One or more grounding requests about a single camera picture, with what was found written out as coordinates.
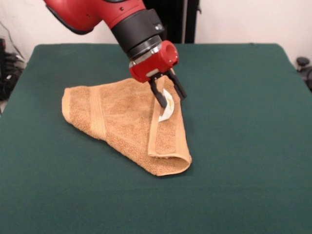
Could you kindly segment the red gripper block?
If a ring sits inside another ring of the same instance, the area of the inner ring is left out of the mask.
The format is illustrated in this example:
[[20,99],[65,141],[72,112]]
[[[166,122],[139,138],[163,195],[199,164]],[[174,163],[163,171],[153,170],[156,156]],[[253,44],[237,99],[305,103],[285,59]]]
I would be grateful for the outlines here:
[[141,57],[131,61],[129,70],[135,80],[141,83],[149,81],[151,90],[160,106],[167,107],[165,96],[157,89],[156,82],[151,79],[151,77],[158,73],[164,74],[168,71],[168,78],[173,82],[174,89],[179,98],[185,99],[187,97],[185,90],[175,73],[170,70],[177,65],[178,62],[178,51],[175,45],[165,40]]

